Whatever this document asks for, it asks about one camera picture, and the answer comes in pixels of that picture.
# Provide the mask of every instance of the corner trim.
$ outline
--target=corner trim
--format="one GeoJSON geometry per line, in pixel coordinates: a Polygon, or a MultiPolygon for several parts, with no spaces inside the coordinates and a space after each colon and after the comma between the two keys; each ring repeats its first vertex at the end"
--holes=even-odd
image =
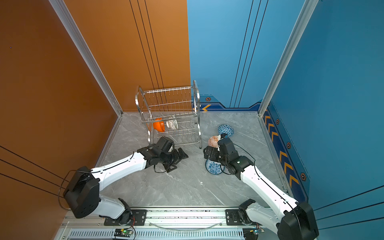
{"type": "Polygon", "coordinates": [[[279,174],[279,177],[281,179],[281,183],[283,184],[283,188],[284,188],[284,190],[288,191],[288,195],[290,197],[293,197],[292,190],[291,190],[291,188],[289,186],[289,183],[288,183],[288,180],[287,180],[287,178],[285,176],[284,170],[281,167],[281,163],[280,163],[279,157],[276,154],[275,147],[274,147],[274,145],[272,143],[271,137],[269,136],[269,134],[267,132],[267,129],[265,127],[265,124],[264,124],[264,121],[263,121],[263,117],[259,116],[258,117],[258,121],[259,121],[261,129],[263,130],[263,134],[264,134],[267,146],[268,146],[269,151],[270,151],[270,153],[272,155],[273,162],[275,163],[277,173],[279,174]]]}
{"type": "Polygon", "coordinates": [[[91,50],[89,49],[85,39],[83,38],[79,28],[77,27],[72,15],[70,14],[67,6],[64,3],[64,0],[49,0],[53,9],[55,10],[60,21],[64,25],[68,34],[70,35],[72,41],[79,50],[81,56],[83,57],[85,63],[88,65],[88,68],[91,70],[94,78],[97,83],[100,85],[103,93],[111,104],[113,110],[116,112],[117,116],[121,116],[123,110],[116,99],[116,96],[112,92],[111,87],[109,86],[103,72],[101,71],[99,65],[97,64],[91,50]]]}
{"type": "Polygon", "coordinates": [[[299,43],[300,38],[303,35],[305,28],[307,27],[307,24],[313,14],[314,9],[316,8],[317,3],[318,0],[305,0],[299,17],[297,17],[296,23],[288,39],[288,42],[285,45],[285,49],[281,55],[280,61],[277,64],[276,70],[272,76],[271,82],[269,83],[269,86],[265,92],[263,101],[259,107],[259,116],[263,116],[269,102],[271,101],[272,96],[275,93],[277,86],[279,85],[284,71],[287,68],[289,61],[291,60],[293,52],[295,51],[297,44],[299,43]]]}
{"type": "Polygon", "coordinates": [[[104,158],[105,156],[107,155],[107,152],[108,152],[108,149],[109,149],[109,146],[111,145],[112,143],[112,140],[113,138],[115,137],[115,134],[119,128],[119,125],[120,125],[120,122],[122,120],[122,116],[118,116],[118,118],[116,119],[116,122],[115,122],[115,125],[113,126],[112,128],[112,131],[111,133],[109,134],[109,137],[107,139],[107,142],[105,143],[104,145],[104,148],[103,150],[101,151],[101,154],[99,156],[99,159],[97,160],[96,164],[95,164],[95,167],[100,167],[103,165],[103,161],[104,161],[104,158]]]}

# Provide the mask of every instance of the orange wall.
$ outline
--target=orange wall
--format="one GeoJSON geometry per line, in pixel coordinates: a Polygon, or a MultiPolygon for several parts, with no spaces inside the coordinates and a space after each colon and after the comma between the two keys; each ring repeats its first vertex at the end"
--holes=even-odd
{"type": "MultiPolygon", "coordinates": [[[[0,25],[0,146],[61,177],[93,167],[117,116],[49,1],[1,1],[0,25]]],[[[61,178],[2,148],[0,159],[1,174],[50,192],[0,175],[1,239],[52,239],[61,178]]]]}
{"type": "Polygon", "coordinates": [[[65,3],[124,111],[137,110],[138,85],[190,85],[186,0],[65,3]]]}

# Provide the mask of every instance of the black line on wall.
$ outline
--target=black line on wall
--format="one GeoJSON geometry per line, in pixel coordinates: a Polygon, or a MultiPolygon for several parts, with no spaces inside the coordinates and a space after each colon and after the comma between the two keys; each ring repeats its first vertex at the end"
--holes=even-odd
{"type": "Polygon", "coordinates": [[[256,48],[257,40],[259,39],[260,29],[262,28],[262,24],[263,24],[263,20],[264,20],[264,15],[265,15],[266,7],[268,6],[268,1],[269,1],[269,0],[267,0],[266,5],[265,5],[265,9],[264,9],[264,14],[263,14],[262,22],[260,23],[259,32],[257,33],[257,38],[256,38],[255,47],[253,48],[253,53],[252,53],[251,61],[250,61],[249,66],[248,66],[247,75],[246,75],[245,80],[244,80],[243,90],[241,91],[241,96],[240,96],[239,104],[237,105],[237,107],[240,106],[240,101],[241,101],[241,98],[242,98],[242,96],[243,96],[245,83],[247,82],[247,77],[248,77],[248,73],[249,73],[249,68],[251,67],[253,54],[255,53],[255,48],[256,48]]]}
{"type": "MultiPolygon", "coordinates": [[[[143,28],[144,28],[145,38],[147,39],[149,55],[151,56],[151,60],[152,60],[153,71],[155,72],[155,78],[156,78],[156,82],[157,82],[157,89],[160,89],[159,81],[157,80],[157,74],[156,74],[155,64],[153,63],[153,58],[152,58],[152,53],[151,53],[151,47],[149,46],[149,41],[148,41],[147,31],[145,30],[145,26],[144,26],[143,15],[141,14],[141,9],[140,9],[139,0],[137,0],[137,5],[139,6],[139,11],[140,11],[140,16],[141,16],[141,21],[142,21],[142,23],[143,23],[143,28]]],[[[163,102],[163,98],[162,98],[161,94],[160,94],[160,99],[161,99],[161,103],[163,104],[162,106],[163,106],[163,110],[164,110],[164,102],[163,102]]]]}
{"type": "Polygon", "coordinates": [[[243,54],[243,48],[244,48],[244,43],[245,43],[245,37],[246,37],[246,35],[247,35],[247,30],[248,30],[248,25],[249,25],[249,19],[250,19],[250,17],[251,17],[251,12],[252,12],[252,6],[253,6],[253,0],[252,0],[252,4],[251,4],[251,10],[249,10],[249,17],[248,17],[248,22],[247,22],[247,28],[245,29],[244,40],[243,40],[243,46],[241,47],[240,59],[239,59],[239,64],[238,64],[238,66],[237,66],[237,71],[236,71],[236,76],[235,76],[235,83],[233,84],[233,90],[232,90],[231,102],[229,103],[229,107],[231,107],[231,104],[232,104],[232,98],[233,98],[233,93],[235,92],[236,78],[237,78],[237,73],[239,72],[240,60],[241,60],[241,55],[243,54]]]}
{"type": "Polygon", "coordinates": [[[373,219],[364,220],[364,221],[351,222],[351,223],[341,224],[341,225],[337,225],[337,226],[333,226],[333,227],[325,227],[325,228],[321,228],[319,230],[324,230],[324,229],[334,228],[334,227],[341,227],[341,226],[346,226],[346,225],[351,225],[351,224],[356,224],[356,223],[362,223],[362,222],[369,222],[369,221],[379,220],[379,219],[383,219],[383,218],[384,217],[378,217],[378,218],[373,218],[373,219]]]}
{"type": "Polygon", "coordinates": [[[149,13],[148,13],[148,8],[147,8],[147,2],[146,2],[146,0],[144,0],[144,3],[145,3],[145,8],[146,8],[146,10],[147,10],[147,16],[148,16],[149,28],[151,29],[153,46],[155,47],[155,54],[156,54],[156,59],[157,59],[157,65],[159,66],[159,73],[160,73],[161,84],[163,85],[163,88],[164,88],[164,82],[163,82],[163,77],[162,77],[162,75],[161,75],[161,69],[160,69],[159,57],[157,56],[156,44],[155,44],[155,39],[154,39],[154,37],[153,37],[152,26],[151,26],[151,21],[150,21],[150,19],[149,19],[149,13]]]}
{"type": "Polygon", "coordinates": [[[141,42],[141,47],[143,48],[143,53],[144,53],[144,57],[145,57],[145,62],[147,63],[149,76],[150,76],[150,78],[151,78],[151,82],[152,82],[152,87],[153,87],[153,90],[155,90],[155,85],[153,84],[151,71],[149,70],[149,65],[148,65],[148,61],[147,61],[147,56],[145,55],[144,45],[143,45],[143,42],[142,42],[142,40],[141,40],[141,36],[140,36],[140,32],[139,32],[139,27],[137,26],[137,21],[136,21],[135,13],[133,12],[133,7],[132,7],[132,2],[131,2],[131,0],[129,0],[129,4],[131,5],[133,18],[134,18],[134,20],[135,20],[135,24],[136,24],[136,28],[137,28],[137,33],[139,34],[139,39],[140,39],[140,42],[141,42]]]}
{"type": "Polygon", "coordinates": [[[52,192],[49,192],[49,191],[47,191],[47,190],[44,190],[44,189],[41,189],[41,188],[39,188],[39,187],[33,186],[33,185],[31,185],[31,184],[28,184],[28,183],[26,183],[26,182],[20,181],[20,180],[18,180],[18,179],[16,179],[16,178],[13,178],[13,177],[7,176],[7,175],[5,175],[5,174],[2,174],[2,173],[0,173],[0,175],[3,175],[4,177],[8,177],[8,178],[10,178],[10,179],[13,179],[13,180],[16,180],[16,181],[18,181],[18,182],[24,183],[24,184],[26,184],[26,185],[28,185],[28,186],[31,186],[31,187],[34,187],[34,188],[40,189],[41,191],[44,191],[44,192],[47,192],[47,193],[53,194],[53,195],[55,195],[55,196],[58,196],[57,194],[54,194],[54,193],[52,193],[52,192]]]}
{"type": "Polygon", "coordinates": [[[342,201],[345,201],[345,200],[348,200],[348,199],[351,199],[351,198],[353,198],[353,197],[357,197],[357,196],[359,196],[359,195],[365,194],[365,193],[367,193],[367,192],[370,192],[370,191],[373,191],[373,190],[376,190],[376,189],[379,189],[379,188],[382,188],[382,187],[384,187],[384,185],[382,185],[382,186],[380,186],[380,187],[375,187],[374,189],[371,189],[371,190],[368,190],[368,191],[365,191],[365,192],[362,192],[362,193],[359,193],[359,194],[356,194],[356,195],[354,195],[354,196],[352,196],[352,197],[347,197],[346,199],[343,199],[343,200],[340,200],[340,201],[337,201],[337,202],[328,204],[328,205],[326,205],[326,206],[319,207],[319,208],[315,209],[314,211],[319,210],[319,209],[322,209],[322,208],[325,208],[325,207],[328,207],[328,206],[331,206],[331,205],[333,205],[333,204],[336,204],[336,203],[339,203],[339,202],[342,202],[342,201]]]}
{"type": "Polygon", "coordinates": [[[39,176],[37,176],[36,174],[33,174],[33,173],[31,173],[31,172],[29,172],[29,171],[27,171],[27,170],[24,170],[24,169],[22,169],[22,168],[20,168],[20,167],[18,167],[18,166],[16,166],[16,165],[13,165],[12,163],[9,163],[9,162],[7,162],[7,161],[4,161],[3,159],[0,159],[0,161],[3,161],[3,162],[5,162],[5,163],[7,163],[7,164],[9,164],[9,165],[11,165],[11,166],[14,166],[15,168],[18,168],[18,169],[20,169],[20,170],[22,170],[22,171],[24,171],[24,172],[27,172],[27,173],[29,173],[29,174],[35,176],[35,177],[38,177],[38,178],[40,178],[40,179],[43,179],[44,181],[50,182],[50,183],[52,183],[53,185],[56,185],[56,186],[60,187],[60,185],[58,185],[58,184],[56,184],[56,183],[53,183],[53,182],[48,181],[48,180],[46,180],[46,179],[44,179],[44,178],[42,178],[42,177],[39,177],[39,176]]]}
{"type": "Polygon", "coordinates": [[[325,219],[325,218],[329,218],[329,217],[334,217],[334,216],[341,215],[341,214],[345,214],[345,213],[348,213],[348,212],[353,212],[353,211],[356,211],[356,210],[364,209],[364,208],[367,208],[367,207],[373,207],[373,206],[380,205],[380,204],[383,204],[383,203],[384,202],[379,202],[379,203],[368,205],[368,206],[365,206],[365,207],[359,207],[357,209],[349,210],[349,211],[342,212],[342,213],[339,213],[339,214],[334,214],[334,215],[331,215],[331,216],[328,216],[328,217],[322,217],[322,218],[316,219],[316,221],[322,220],[322,219],[325,219]]]}
{"type": "Polygon", "coordinates": [[[245,64],[247,63],[249,47],[251,46],[252,37],[253,37],[253,31],[255,30],[256,20],[257,20],[257,16],[259,15],[259,10],[260,10],[260,4],[261,4],[261,3],[262,3],[262,2],[261,2],[261,0],[260,0],[259,8],[257,8],[257,13],[256,13],[256,18],[255,18],[255,23],[253,24],[253,29],[252,29],[252,34],[251,34],[251,40],[249,40],[248,50],[247,50],[247,54],[246,54],[246,56],[245,56],[245,61],[244,61],[244,66],[243,66],[243,71],[242,71],[242,73],[241,73],[240,82],[239,82],[239,88],[237,89],[236,99],[235,99],[235,103],[234,103],[233,107],[235,107],[235,105],[236,105],[237,96],[238,96],[238,94],[239,94],[240,85],[241,85],[241,79],[243,78],[243,73],[244,73],[245,64]]]}
{"type": "MultiPolygon", "coordinates": [[[[3,147],[3,146],[0,146],[2,149],[4,149],[4,150],[6,150],[6,151],[8,151],[8,152],[10,152],[10,153],[12,153],[12,154],[14,154],[14,155],[16,155],[16,156],[18,156],[18,157],[20,157],[20,158],[22,158],[22,159],[24,159],[24,160],[26,160],[27,162],[30,162],[30,163],[32,163],[33,165],[35,165],[35,166],[37,166],[37,167],[39,167],[39,168],[41,168],[41,169],[43,169],[43,170],[46,170],[45,168],[43,168],[43,167],[40,167],[39,165],[37,165],[36,163],[34,163],[34,162],[31,162],[31,161],[29,161],[28,159],[26,159],[26,158],[24,158],[24,157],[22,157],[22,156],[20,156],[20,155],[18,155],[18,154],[16,154],[16,153],[14,153],[14,152],[12,152],[11,150],[8,150],[8,149],[6,149],[5,147],[3,147]]],[[[61,179],[63,179],[64,180],[64,178],[62,178],[62,177],[60,177],[59,175],[56,175],[56,174],[54,174],[53,172],[51,172],[51,171],[49,171],[49,170],[46,170],[47,172],[49,172],[49,173],[52,173],[53,175],[55,175],[56,177],[59,177],[59,178],[61,178],[61,179]]]]}

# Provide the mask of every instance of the blue patterned bowl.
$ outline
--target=blue patterned bowl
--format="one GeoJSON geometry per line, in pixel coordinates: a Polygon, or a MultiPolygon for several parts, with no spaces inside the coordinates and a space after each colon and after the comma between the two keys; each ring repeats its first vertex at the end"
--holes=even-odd
{"type": "Polygon", "coordinates": [[[222,167],[220,163],[211,161],[209,159],[205,161],[205,168],[209,173],[213,175],[219,175],[225,169],[225,167],[222,167]]]}
{"type": "Polygon", "coordinates": [[[219,135],[226,133],[227,135],[225,137],[232,137],[232,135],[235,133],[235,130],[233,129],[233,127],[227,124],[220,125],[217,128],[217,131],[219,135]]]}

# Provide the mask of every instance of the stainless steel dish rack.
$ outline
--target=stainless steel dish rack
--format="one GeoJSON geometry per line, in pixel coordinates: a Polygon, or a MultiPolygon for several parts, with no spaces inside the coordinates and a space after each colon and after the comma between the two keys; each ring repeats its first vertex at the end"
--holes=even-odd
{"type": "Polygon", "coordinates": [[[200,95],[196,81],[193,86],[143,91],[139,86],[136,106],[141,122],[148,127],[148,142],[156,143],[160,137],[169,137],[175,146],[201,143],[200,95]],[[166,121],[177,120],[178,129],[166,126],[166,121]],[[153,128],[154,122],[164,122],[165,132],[153,128]]]}

